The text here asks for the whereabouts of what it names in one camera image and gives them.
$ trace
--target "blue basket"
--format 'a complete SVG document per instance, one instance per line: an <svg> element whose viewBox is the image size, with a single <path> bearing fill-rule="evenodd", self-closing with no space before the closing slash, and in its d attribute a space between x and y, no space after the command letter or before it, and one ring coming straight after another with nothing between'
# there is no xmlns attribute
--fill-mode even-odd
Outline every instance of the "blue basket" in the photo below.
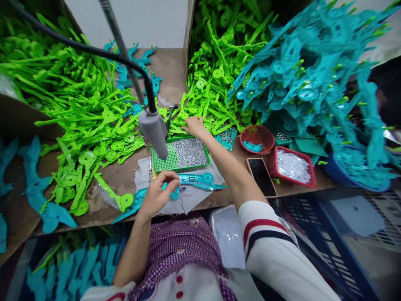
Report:
<svg viewBox="0 0 401 301"><path fill-rule="evenodd" d="M383 192L387 191L390 188L391 184L391 181L389 179L388 186L383 187L382 189L373 189L371 187L365 186L361 183L354 181L348 176L348 174L345 173L343 168L339 165L333 152L329 153L329 158L327 159L327 165L323 165L323 170L331 179L344 186L360 187L374 192Z"/></svg>
<svg viewBox="0 0 401 301"><path fill-rule="evenodd" d="M343 300L379 300L372 282L330 216L316 200L315 194L283 198L282 205L305 231L331 268L322 264L320 257L310 252L310 247L298 240L301 250L335 284L335 291Z"/></svg>

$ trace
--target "pile of green plastic parts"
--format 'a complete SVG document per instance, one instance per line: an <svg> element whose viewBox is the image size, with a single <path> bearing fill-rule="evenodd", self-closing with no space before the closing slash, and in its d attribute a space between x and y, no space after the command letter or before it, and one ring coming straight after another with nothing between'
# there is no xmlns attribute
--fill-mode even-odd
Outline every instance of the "pile of green plastic parts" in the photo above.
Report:
<svg viewBox="0 0 401 301"><path fill-rule="evenodd" d="M170 135L184 133L188 116L203 116L206 128L217 135L233 125L260 124L261 115L241 111L236 98L226 102L227 92L242 68L267 45L271 36L267 24L274 22L269 1L201 0L195 9L190 49L193 56L188 73L188 93L171 122Z"/></svg>
<svg viewBox="0 0 401 301"><path fill-rule="evenodd" d="M214 135L233 125L242 131L260 122L257 112L241 112L236 99L225 100L234 78L270 39L267 24L277 18L269 13L270 6L269 1L256 0L198 2L191 33L191 50L197 51L189 65L189 92L173 114L170 137L185 133L183 120L192 115L203 116ZM88 44L84 35L76 34L65 12L57 22L36 16L59 34ZM74 200L70 212L83 215L89 210L86 191L98 168L115 161L122 164L145 145L138 115L123 118L136 98L130 89L115 87L116 62L56 43L19 18L2 18L0 32L1 72L14 79L22 102L51 118L37 121L37 126L58 123L64 130L56 144L42 145L41 156L62 150L50 200L58 204ZM167 109L159 112L167 120ZM73 210L77 203L86 204L85 210Z"/></svg>
<svg viewBox="0 0 401 301"><path fill-rule="evenodd" d="M65 15L57 25L39 13L36 16L59 34L88 44ZM52 199L58 204L72 199L74 204L87 204L86 190L98 168L115 161L122 164L145 145L138 134L137 116L122 117L131 107L124 100L136 98L129 89L114 87L115 62L110 65L106 59L55 43L18 18L2 18L0 31L2 72L14 78L21 101L51 118L35 124L58 123L64 131L56 144L42 145L41 156L59 148L63 152L53 174L57 185ZM85 210L71 212L82 215L88 209L87 204Z"/></svg>

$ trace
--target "white sleeve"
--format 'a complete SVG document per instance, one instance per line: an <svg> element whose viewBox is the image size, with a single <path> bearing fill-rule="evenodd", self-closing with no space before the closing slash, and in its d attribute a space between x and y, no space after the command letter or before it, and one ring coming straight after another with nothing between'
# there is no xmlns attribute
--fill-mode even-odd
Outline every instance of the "white sleeve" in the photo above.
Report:
<svg viewBox="0 0 401 301"><path fill-rule="evenodd" d="M296 247L273 208L260 201L239 209L246 269L285 300L340 300Z"/></svg>
<svg viewBox="0 0 401 301"><path fill-rule="evenodd" d="M134 281L129 282L121 288L116 286L94 286L85 292L81 301L127 300L128 294L134 288Z"/></svg>

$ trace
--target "table surface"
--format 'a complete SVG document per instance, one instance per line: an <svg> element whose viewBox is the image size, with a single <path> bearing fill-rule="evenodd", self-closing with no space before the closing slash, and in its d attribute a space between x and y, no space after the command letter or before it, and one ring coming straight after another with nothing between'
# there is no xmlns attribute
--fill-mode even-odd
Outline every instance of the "table surface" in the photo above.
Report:
<svg viewBox="0 0 401 301"><path fill-rule="evenodd" d="M140 57L143 51L145 50L138 50L136 56ZM182 94L187 92L187 87L184 83L187 66L183 57L182 49L157 49L156 53L151 57L152 64L149 66L149 70L155 72L157 76L162 77L160 96L172 104L179 103ZM246 166L247 158L260 157L245 151L240 146L238 137L231 152L244 166ZM38 173L41 177L50 176L52 172L57 171L57 156L59 154L60 152L52 152L40 159ZM103 173L102 177L118 195L125 193L134 194L136 191L134 176L135 170L138 167L137 162L139 159L150 157L150 155L150 152L147 153L146 149L142 148L129 157L123 164L119 165L115 162L105 169L100 168L99 172ZM315 189L293 185L285 181L281 181L280 184L274 183L278 197L330 189L337 186L335 182L324 174L319 166L315 167L315 174L317 180L317 187ZM30 236L43 234L40 217L29 206L26 197L21 196L26 187L21 157L17 156L14 158L7 170L5 179L10 179L10 181L14 182L15 188L4 198L5 201L2 204L4 207L0 208L3 209L2 212L4 212L5 219L8 222L8 247L6 253L0 255L0 265ZM46 198L50 197L53 187L50 186L46 190L44 194ZM78 229L111 224L119 215L119 211L103 201L101 188L95 179L92 180L88 189L86 200L90 204L89 211L83 216L74 217L78 224ZM231 193L229 189L224 189L213 192L193 210L220 207L228 204L231 204ZM70 205L70 203L67 203L64 206L69 209ZM135 216L131 216L124 221L134 219ZM67 230L71 230L71 228L60 224L56 232Z"/></svg>

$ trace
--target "red basket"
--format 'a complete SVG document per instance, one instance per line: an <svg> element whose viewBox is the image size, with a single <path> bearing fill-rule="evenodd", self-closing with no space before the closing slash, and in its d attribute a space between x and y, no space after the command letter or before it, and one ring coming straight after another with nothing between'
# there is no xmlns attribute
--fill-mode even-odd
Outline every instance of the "red basket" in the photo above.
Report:
<svg viewBox="0 0 401 301"><path fill-rule="evenodd" d="M251 125L250 127L245 128L239 137L239 141L245 150L259 155L266 155L274 146L273 134L268 129L260 125ZM257 153L247 149L243 141L247 141L255 145L262 144L262 151Z"/></svg>
<svg viewBox="0 0 401 301"><path fill-rule="evenodd" d="M277 151L278 150L283 150L286 153L293 153L293 154L297 155L298 157L300 157L301 159L306 160L309 163L309 166L308 166L308 173L310 174L309 183L306 183L306 184L301 183L294 179L288 178L278 172L278 170L277 170ZM303 186L306 186L309 188L316 188L316 177L315 177L315 170L313 169L312 160L310 159L309 156L307 156L303 153L299 153L294 150L290 150L289 148L284 148L284 147L278 145L274 148L274 150L267 157L267 169L269 170L269 174L272 178L273 177L279 178L279 179L283 179L283 180L289 181L289 182L297 184L297 185L303 185Z"/></svg>

